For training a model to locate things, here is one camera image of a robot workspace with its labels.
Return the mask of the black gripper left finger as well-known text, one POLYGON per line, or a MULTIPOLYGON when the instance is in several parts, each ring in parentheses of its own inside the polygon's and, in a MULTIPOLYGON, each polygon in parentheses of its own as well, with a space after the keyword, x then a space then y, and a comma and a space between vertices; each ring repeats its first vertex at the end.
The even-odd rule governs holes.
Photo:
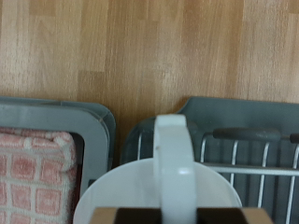
POLYGON ((155 208, 98 207, 89 224, 162 224, 162 213, 155 208))

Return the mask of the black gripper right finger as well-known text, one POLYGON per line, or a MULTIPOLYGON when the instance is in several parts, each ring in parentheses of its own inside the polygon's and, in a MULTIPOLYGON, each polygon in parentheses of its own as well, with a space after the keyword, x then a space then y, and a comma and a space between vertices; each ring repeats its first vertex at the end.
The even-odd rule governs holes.
POLYGON ((262 208, 198 208, 196 224, 274 224, 262 208))

